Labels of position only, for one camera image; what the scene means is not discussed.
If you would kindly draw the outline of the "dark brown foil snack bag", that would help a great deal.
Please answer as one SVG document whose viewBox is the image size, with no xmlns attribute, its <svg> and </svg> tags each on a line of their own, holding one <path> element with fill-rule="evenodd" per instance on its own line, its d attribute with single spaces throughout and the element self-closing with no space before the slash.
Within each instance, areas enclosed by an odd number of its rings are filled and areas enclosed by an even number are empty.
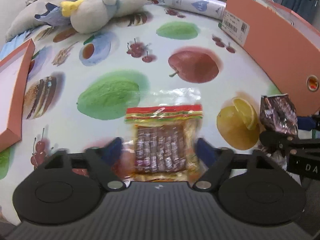
<svg viewBox="0 0 320 240">
<path fill-rule="evenodd" d="M 298 135 L 296 108 L 288 94 L 262 96 L 259 119 L 268 130 L 287 135 Z"/>
</svg>

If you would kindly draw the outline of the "red-striped brown stick snack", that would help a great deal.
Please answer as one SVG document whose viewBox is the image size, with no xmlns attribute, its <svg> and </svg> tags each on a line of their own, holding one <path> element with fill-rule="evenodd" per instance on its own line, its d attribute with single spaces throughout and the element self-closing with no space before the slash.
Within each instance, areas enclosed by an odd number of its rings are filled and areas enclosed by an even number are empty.
<svg viewBox="0 0 320 240">
<path fill-rule="evenodd" d="M 138 106 L 126 110 L 132 137 L 123 144 L 122 177 L 126 181 L 194 183 L 202 173 L 194 149 L 202 119 L 197 88 L 144 94 Z"/>
</svg>

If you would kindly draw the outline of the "fruit print bed sheet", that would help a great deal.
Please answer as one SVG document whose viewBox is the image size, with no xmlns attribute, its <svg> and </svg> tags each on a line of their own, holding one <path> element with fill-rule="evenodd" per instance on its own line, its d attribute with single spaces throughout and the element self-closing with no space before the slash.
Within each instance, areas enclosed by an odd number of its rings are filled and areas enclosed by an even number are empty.
<svg viewBox="0 0 320 240">
<path fill-rule="evenodd" d="M 200 103 L 199 136 L 217 147 L 248 153 L 257 145 L 231 143 L 216 118 L 234 98 L 255 110 L 263 95 L 279 93 L 259 65 L 206 16 L 151 2 L 103 30 L 79 34 L 42 26 L 25 89 L 22 139 L 1 153 L 1 220 L 18 224 L 12 204 L 16 186 L 44 158 L 132 138 L 129 107 Z"/>
</svg>

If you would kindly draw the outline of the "pink storage box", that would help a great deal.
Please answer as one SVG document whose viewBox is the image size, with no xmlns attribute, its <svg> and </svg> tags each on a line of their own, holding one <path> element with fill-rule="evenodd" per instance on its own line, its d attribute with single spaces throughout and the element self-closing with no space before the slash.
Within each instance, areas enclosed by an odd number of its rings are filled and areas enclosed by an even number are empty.
<svg viewBox="0 0 320 240">
<path fill-rule="evenodd" d="M 319 111 L 319 31 L 266 0 L 227 0 L 221 29 L 240 45 L 300 116 Z"/>
</svg>

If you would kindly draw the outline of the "pink box lid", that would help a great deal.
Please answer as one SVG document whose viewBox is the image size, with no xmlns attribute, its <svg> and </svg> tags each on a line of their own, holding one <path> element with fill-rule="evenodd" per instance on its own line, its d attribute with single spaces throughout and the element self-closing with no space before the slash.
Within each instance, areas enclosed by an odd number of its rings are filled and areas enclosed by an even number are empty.
<svg viewBox="0 0 320 240">
<path fill-rule="evenodd" d="M 1 151 L 22 138 L 22 109 L 31 58 L 29 39 L 1 61 Z"/>
</svg>

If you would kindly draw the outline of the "white spray bottle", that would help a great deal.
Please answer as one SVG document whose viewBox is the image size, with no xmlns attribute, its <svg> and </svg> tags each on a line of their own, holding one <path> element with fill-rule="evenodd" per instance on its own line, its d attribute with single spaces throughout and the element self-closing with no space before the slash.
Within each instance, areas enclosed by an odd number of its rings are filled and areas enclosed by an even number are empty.
<svg viewBox="0 0 320 240">
<path fill-rule="evenodd" d="M 167 6 L 221 20 L 226 2 L 219 0 L 161 0 Z"/>
</svg>

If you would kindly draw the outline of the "white blue plush toy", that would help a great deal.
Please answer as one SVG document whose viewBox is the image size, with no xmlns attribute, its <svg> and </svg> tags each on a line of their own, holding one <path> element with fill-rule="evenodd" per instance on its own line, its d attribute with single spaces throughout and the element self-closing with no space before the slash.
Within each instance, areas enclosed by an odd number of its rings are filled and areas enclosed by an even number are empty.
<svg viewBox="0 0 320 240">
<path fill-rule="evenodd" d="M 93 33 L 112 18 L 140 9 L 147 0 L 84 0 L 71 14 L 72 27 L 81 34 Z"/>
</svg>

